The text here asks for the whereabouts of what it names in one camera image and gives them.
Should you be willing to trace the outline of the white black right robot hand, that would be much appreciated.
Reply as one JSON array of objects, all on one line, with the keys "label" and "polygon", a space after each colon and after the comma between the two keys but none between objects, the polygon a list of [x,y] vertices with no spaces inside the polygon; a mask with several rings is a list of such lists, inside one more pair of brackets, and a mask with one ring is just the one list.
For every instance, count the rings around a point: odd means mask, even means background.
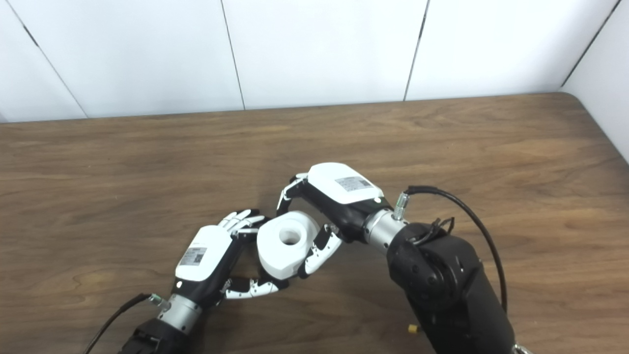
[{"label": "white black right robot hand", "polygon": [[277,217],[288,213],[294,199],[305,200],[329,221],[319,227],[297,268],[302,279],[317,271],[342,242],[367,244],[368,221],[391,207],[379,187],[342,163],[319,163],[294,175],[281,191]]}]

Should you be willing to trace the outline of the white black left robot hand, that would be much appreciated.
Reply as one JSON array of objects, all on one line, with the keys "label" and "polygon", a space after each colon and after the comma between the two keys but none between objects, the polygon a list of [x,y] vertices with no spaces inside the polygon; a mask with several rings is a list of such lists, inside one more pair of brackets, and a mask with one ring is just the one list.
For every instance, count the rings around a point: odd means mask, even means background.
[{"label": "white black left robot hand", "polygon": [[238,210],[200,228],[176,266],[172,293],[206,311],[223,299],[264,296],[289,287],[288,280],[275,279],[263,268],[254,278],[232,275],[245,248],[256,242],[260,227],[269,220],[256,209]]}]

